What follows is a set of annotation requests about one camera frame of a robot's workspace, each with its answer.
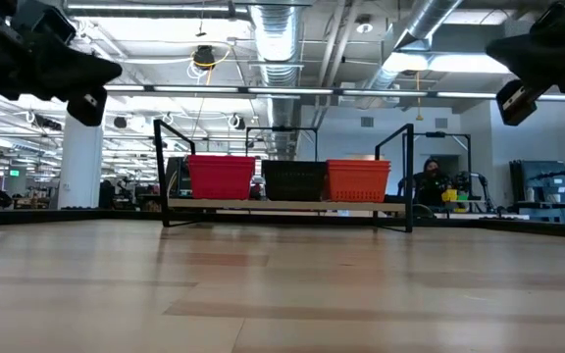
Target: white wall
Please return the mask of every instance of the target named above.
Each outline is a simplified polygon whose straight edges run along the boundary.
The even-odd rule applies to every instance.
[[[313,119],[313,107],[302,109],[303,125],[309,126]],[[444,132],[459,133],[459,116],[448,108],[429,108],[422,110],[423,121],[416,121],[417,109],[402,112],[400,109],[377,109],[360,111],[355,108],[331,107],[327,112],[319,132],[319,159],[351,158],[352,155],[374,155],[377,144],[405,124],[412,123],[415,132],[436,131],[435,119],[448,118],[448,129]],[[373,117],[374,127],[361,127],[361,117]],[[414,170],[422,170],[429,155],[461,155],[464,150],[451,138],[429,139],[421,137],[415,144]],[[391,175],[387,186],[390,194],[395,194],[402,178],[402,137],[396,137],[386,144],[382,154],[391,161]],[[307,138],[300,137],[297,160],[312,161],[314,145]]]
[[[474,170],[490,181],[494,201],[513,201],[509,162],[565,163],[565,103],[538,103],[538,110],[519,126],[505,126],[493,102],[482,103],[461,116],[464,133],[473,134]]]

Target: silver duct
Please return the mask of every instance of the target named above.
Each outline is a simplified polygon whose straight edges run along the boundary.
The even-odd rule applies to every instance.
[[[395,43],[393,50],[417,40],[431,37],[446,21],[463,0],[416,0],[411,9],[408,25],[403,35]],[[374,76],[366,82],[364,88],[385,90],[396,80],[400,73],[379,68]]]
[[[294,62],[299,55],[301,8],[293,6],[250,6],[259,59],[265,62]],[[261,66],[261,78],[266,86],[289,87],[298,84],[299,69],[285,66]],[[299,126],[300,103],[294,99],[268,100],[270,126]],[[273,134],[272,147],[279,159],[288,159],[293,152],[297,133],[291,138]]]
[[[102,3],[99,1],[66,1],[65,14],[88,18],[204,19],[250,21],[246,6],[160,5],[136,3]]]

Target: pipe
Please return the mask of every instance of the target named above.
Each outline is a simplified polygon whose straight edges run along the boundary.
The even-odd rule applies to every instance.
[[[326,51],[324,52],[324,58],[322,59],[322,66],[320,67],[320,74],[318,76],[317,82],[317,85],[319,86],[324,83],[326,71],[329,68],[329,62],[331,61],[331,55],[333,54],[334,49],[334,42],[336,41],[337,34],[339,33],[339,24],[341,23],[341,18],[343,17],[344,8],[345,0],[339,0],[337,7],[334,10],[333,28],[331,29],[331,34],[329,34],[329,39],[326,44]]]
[[[260,61],[296,62],[301,26],[301,8],[290,6],[250,6],[254,23],[254,36]],[[261,78],[268,87],[293,87],[298,84],[299,69],[285,66],[261,66]],[[295,100],[268,99],[268,121],[270,126],[294,127],[300,124],[300,104]],[[292,154],[292,142],[288,135],[273,134],[273,148],[279,159],[288,159]]]
[[[337,51],[334,54],[333,67],[331,68],[331,73],[326,81],[326,87],[331,87],[334,83],[334,78],[339,70],[339,64],[341,63],[341,58],[343,58],[343,52],[345,51],[345,46],[348,43],[348,38],[354,27],[354,23],[357,20],[357,14],[359,13],[359,7],[361,6],[361,0],[352,0],[352,5],[350,6],[350,12],[348,13],[348,23],[343,30],[341,35],[341,41],[337,46]]]
[[[409,16],[408,25],[403,35],[395,43],[393,50],[417,40],[430,38],[462,1],[416,0]],[[374,73],[372,78],[366,82],[365,89],[385,90],[393,84],[400,72],[384,69],[388,60],[389,57],[385,59],[383,66]]]
[[[63,6],[65,14],[85,18],[142,18],[142,19],[203,19],[239,20],[250,22],[246,6],[220,5],[160,5],[160,4],[116,4],[72,1]]]

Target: plastic basket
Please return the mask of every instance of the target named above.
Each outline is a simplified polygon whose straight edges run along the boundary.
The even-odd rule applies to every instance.
[[[335,202],[383,202],[389,161],[328,160],[328,194]]]
[[[254,157],[189,156],[193,198],[247,200],[255,161]]]
[[[265,193],[272,201],[320,201],[325,162],[263,161]]]

